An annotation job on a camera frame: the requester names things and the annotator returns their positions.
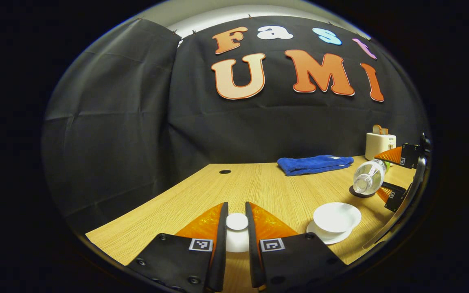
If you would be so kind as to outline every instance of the plastic bottle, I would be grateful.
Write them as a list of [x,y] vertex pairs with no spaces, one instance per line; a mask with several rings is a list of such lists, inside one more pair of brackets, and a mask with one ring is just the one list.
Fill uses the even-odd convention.
[[362,195],[371,195],[383,184],[387,165],[378,159],[362,163],[354,173],[354,191]]

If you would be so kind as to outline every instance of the black backdrop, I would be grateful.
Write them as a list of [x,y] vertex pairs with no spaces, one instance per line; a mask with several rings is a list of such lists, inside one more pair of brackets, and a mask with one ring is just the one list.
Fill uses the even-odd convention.
[[[122,2],[96,13],[99,5],[0,3],[0,291],[133,291],[66,226],[41,162],[44,111],[63,72],[104,31],[149,4]],[[384,248],[389,258],[338,291],[469,291],[469,237],[458,234],[469,232],[469,75],[457,74],[469,72],[469,58],[461,57],[469,56],[469,2],[322,5],[399,59],[435,130],[434,171],[402,235],[411,237],[393,239]]]
[[[292,39],[259,39],[258,28],[282,26]],[[240,47],[220,55],[212,36],[245,26]],[[312,28],[335,33],[326,43]],[[353,38],[366,43],[370,58]],[[267,163],[280,157],[365,152],[372,125],[398,144],[430,135],[421,98],[396,61],[374,42],[337,26],[298,17],[267,16],[219,24],[180,40],[145,19],[112,29],[73,62],[45,114],[42,150],[54,200],[69,224],[88,232],[140,206],[209,163]],[[286,50],[322,63],[344,59],[353,96],[331,90],[297,93]],[[238,60],[237,85],[251,80],[243,56],[263,52],[265,86],[227,100],[216,91],[211,65]],[[370,98],[360,63],[374,67],[384,102]]]

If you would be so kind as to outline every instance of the wood grain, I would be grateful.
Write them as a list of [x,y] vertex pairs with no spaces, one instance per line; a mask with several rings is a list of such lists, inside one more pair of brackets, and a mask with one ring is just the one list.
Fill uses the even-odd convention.
[[[362,245],[393,215],[379,196],[363,199],[348,191],[354,171],[365,161],[364,156],[357,156],[345,169],[290,177],[276,163],[210,164],[86,235],[103,252],[127,265],[158,233],[174,235],[201,213],[225,201],[229,202],[229,213],[245,213],[245,202],[253,202],[298,233],[305,233],[320,205],[345,202],[361,211],[361,222],[348,238],[328,247],[349,264],[367,252]],[[231,173],[220,174],[223,169]],[[385,181],[408,188],[414,174],[415,169],[392,166]],[[224,292],[257,292],[251,287],[248,253],[227,253]]]

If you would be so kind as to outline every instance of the folded towel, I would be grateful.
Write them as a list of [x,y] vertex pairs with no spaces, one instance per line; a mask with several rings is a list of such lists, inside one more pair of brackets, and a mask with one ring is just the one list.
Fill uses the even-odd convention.
[[344,169],[354,163],[352,157],[322,155],[306,158],[279,158],[278,165],[287,176],[316,174],[325,171]]

